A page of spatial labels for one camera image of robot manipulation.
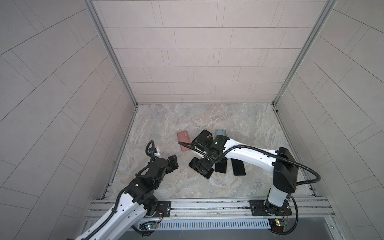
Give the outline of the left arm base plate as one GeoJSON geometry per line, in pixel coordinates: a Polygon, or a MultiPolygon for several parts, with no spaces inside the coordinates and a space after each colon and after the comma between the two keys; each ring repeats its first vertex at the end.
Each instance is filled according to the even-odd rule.
{"type": "Polygon", "coordinates": [[[171,211],[171,201],[158,201],[156,206],[151,205],[147,210],[147,218],[168,218],[171,211]]]}

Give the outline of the pink phone case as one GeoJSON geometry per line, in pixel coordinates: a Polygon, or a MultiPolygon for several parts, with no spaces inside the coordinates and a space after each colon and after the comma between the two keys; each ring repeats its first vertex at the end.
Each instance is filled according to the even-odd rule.
{"type": "MultiPolygon", "coordinates": [[[[188,134],[188,132],[186,130],[178,132],[177,133],[177,137],[178,137],[178,141],[179,142],[183,142],[183,143],[185,143],[187,145],[191,144],[190,136],[189,136],[189,134],[188,134]]],[[[186,147],[184,147],[182,145],[180,145],[180,147],[181,147],[181,151],[182,152],[186,152],[186,151],[189,150],[188,148],[186,148],[186,147]]]]}

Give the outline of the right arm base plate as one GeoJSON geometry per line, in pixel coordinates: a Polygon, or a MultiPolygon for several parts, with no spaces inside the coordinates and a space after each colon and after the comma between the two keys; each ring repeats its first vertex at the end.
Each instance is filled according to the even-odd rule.
{"type": "Polygon", "coordinates": [[[284,200],[281,207],[270,204],[268,200],[250,200],[250,209],[254,217],[257,216],[291,216],[292,210],[288,200],[284,200]]]}

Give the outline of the purple-edged black phone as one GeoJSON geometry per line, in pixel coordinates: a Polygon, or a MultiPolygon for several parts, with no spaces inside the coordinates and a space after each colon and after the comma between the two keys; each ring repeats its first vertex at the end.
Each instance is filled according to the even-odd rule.
{"type": "Polygon", "coordinates": [[[189,167],[198,172],[200,175],[204,176],[206,179],[209,179],[214,172],[212,166],[215,163],[207,158],[194,157],[189,163],[189,167]]]}

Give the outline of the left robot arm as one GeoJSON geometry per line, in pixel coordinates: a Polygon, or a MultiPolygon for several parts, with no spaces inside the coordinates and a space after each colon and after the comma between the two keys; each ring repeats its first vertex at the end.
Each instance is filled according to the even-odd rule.
{"type": "Polygon", "coordinates": [[[176,156],[151,160],[123,188],[115,204],[77,240],[118,240],[129,228],[145,216],[152,216],[158,204],[154,191],[164,176],[179,167],[176,156]]]}

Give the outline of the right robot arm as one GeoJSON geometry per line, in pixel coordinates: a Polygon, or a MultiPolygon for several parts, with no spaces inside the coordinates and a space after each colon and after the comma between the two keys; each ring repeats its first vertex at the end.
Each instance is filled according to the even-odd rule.
{"type": "Polygon", "coordinates": [[[287,214],[288,197],[296,191],[299,167],[288,149],[279,148],[277,151],[252,149],[226,136],[211,135],[196,137],[192,141],[194,149],[201,151],[201,159],[191,161],[191,167],[198,173],[209,178],[213,172],[214,162],[223,159],[239,160],[260,167],[273,174],[273,185],[267,199],[259,212],[269,215],[287,214]]]}

